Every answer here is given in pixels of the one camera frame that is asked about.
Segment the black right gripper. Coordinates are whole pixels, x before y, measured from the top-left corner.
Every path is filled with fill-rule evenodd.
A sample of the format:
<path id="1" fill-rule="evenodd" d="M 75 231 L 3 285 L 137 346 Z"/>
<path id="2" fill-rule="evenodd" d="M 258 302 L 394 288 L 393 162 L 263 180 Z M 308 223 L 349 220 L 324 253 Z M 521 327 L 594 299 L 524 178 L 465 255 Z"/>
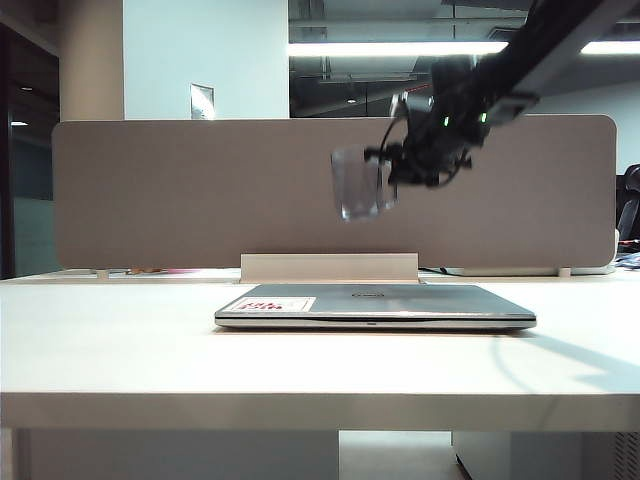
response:
<path id="1" fill-rule="evenodd" d="M 409 113 L 406 126 L 402 143 L 363 151 L 365 161 L 391 162 L 390 185 L 444 187 L 461 169 L 472 167 L 470 151 L 485 140 L 484 113 L 460 122 L 450 114 Z"/>

